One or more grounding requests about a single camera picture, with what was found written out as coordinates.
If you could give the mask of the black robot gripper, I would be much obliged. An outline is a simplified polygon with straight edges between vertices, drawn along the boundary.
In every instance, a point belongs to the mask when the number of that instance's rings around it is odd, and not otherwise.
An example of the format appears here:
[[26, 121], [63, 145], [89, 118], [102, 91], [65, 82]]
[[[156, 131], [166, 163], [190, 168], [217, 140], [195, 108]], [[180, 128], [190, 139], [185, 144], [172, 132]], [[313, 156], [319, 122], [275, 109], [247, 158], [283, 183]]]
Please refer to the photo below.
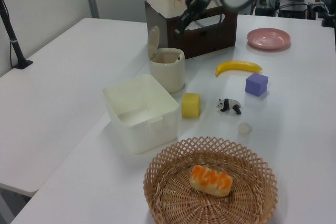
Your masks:
[[186, 11], [181, 15], [175, 24], [175, 34], [181, 35], [185, 29], [195, 29], [196, 24], [193, 18], [202, 13], [209, 5], [209, 1], [205, 0], [185, 0], [187, 6]]

